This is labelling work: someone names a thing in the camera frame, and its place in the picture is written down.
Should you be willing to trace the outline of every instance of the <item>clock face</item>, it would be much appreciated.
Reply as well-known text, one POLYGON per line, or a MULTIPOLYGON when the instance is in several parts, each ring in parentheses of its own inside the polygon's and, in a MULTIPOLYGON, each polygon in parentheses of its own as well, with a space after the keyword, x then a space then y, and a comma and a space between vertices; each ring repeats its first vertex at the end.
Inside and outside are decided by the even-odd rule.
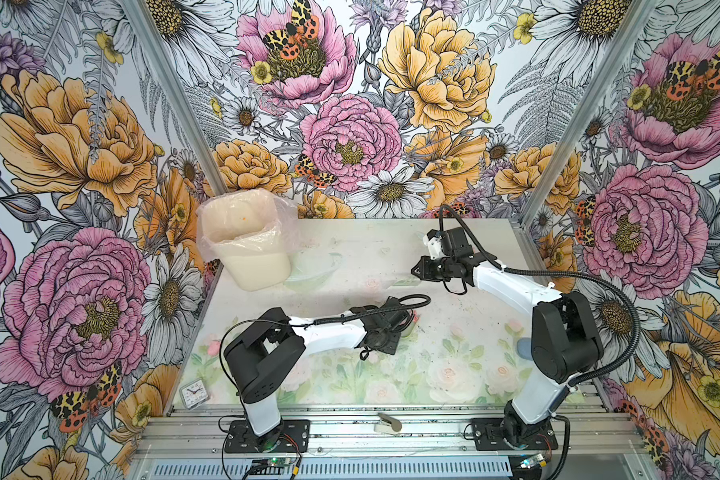
POLYGON ((208 391, 202 380, 197 379, 181 389, 181 397, 186 408, 193 408, 208 399, 208 391))

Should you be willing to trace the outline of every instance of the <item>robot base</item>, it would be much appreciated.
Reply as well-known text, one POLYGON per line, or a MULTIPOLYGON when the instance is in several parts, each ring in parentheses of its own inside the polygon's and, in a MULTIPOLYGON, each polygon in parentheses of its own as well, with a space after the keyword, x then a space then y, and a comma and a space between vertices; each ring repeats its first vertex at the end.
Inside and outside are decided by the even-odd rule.
MULTIPOLYGON (((301 453, 307 451, 307 447, 309 447, 309 420, 284 419, 278 429, 278 433, 275 435, 286 434, 293 438, 294 442, 298 443, 298 450, 301 453)), ((253 434, 248 426, 248 421, 235 420, 230 424, 230 434, 224 441, 224 453, 296 453, 296 447, 282 438, 279 439, 274 448, 263 452, 264 447, 259 445, 262 438, 264 436, 257 437, 253 434)))
POLYGON ((472 438, 474 439, 474 447, 479 452, 509 449, 517 449, 519 452, 525 452, 526 450, 541 450, 545 452, 547 451, 547 442, 544 441, 544 437, 547 437, 549 448, 557 450, 557 439, 554 436, 554 431, 552 430, 549 419, 538 424, 538 431, 540 433, 520 438, 520 444, 527 446, 522 449, 512 447, 504 440, 506 432, 501 425, 503 421, 504 419, 499 417, 472 418, 470 422, 472 425, 472 438))

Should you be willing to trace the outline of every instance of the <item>metal vent grille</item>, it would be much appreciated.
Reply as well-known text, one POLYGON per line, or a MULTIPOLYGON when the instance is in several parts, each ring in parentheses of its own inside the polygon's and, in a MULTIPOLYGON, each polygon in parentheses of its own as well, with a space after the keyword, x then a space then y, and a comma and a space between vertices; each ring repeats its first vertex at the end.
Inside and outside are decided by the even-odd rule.
MULTIPOLYGON (((245 475, 250 460, 229 459, 225 465, 233 480, 245 475)), ((286 468, 250 475, 250 480, 290 478, 286 468)), ((301 480, 343 478, 487 478, 512 475, 505 456, 416 458, 305 458, 298 471, 301 480)), ((227 480, 221 461, 158 460, 151 480, 227 480)))

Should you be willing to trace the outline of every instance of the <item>clear plastic container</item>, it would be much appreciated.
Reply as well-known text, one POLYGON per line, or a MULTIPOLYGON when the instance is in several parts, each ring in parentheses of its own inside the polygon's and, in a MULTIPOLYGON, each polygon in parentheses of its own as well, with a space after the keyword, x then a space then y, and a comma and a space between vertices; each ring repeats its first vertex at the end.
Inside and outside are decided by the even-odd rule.
POLYGON ((218 258, 241 289, 260 290, 291 274, 288 253, 298 245, 295 203, 267 190, 244 190, 211 198, 197 216, 203 259, 218 258))

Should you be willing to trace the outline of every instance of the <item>table surface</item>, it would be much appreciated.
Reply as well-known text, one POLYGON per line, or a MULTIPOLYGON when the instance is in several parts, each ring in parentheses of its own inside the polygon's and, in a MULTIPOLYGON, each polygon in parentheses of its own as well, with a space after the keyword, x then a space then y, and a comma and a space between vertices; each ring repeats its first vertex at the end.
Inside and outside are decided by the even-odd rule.
MULTIPOLYGON (((507 220, 467 222, 486 250, 527 268, 507 220)), ((438 228, 436 220, 314 219, 297 225, 302 250, 292 256, 293 272, 284 284, 245 292, 222 272, 180 386, 200 378, 210 393, 208 403, 238 404, 220 369, 219 340, 236 322, 258 318, 271 307, 293 316, 328 316, 351 306, 381 305, 388 296, 425 293, 432 303, 416 311, 416 327, 395 355, 372 352, 361 361, 359 350, 340 349, 303 357, 278 390, 278 403, 503 405, 522 387, 532 363, 519 358, 516 342, 530 335, 530 318, 489 293, 457 296, 441 283, 411 276, 427 253, 422 235, 438 228)), ((446 221, 446 228, 453 226, 455 221, 446 221)), ((174 406, 183 408, 180 394, 174 406)))

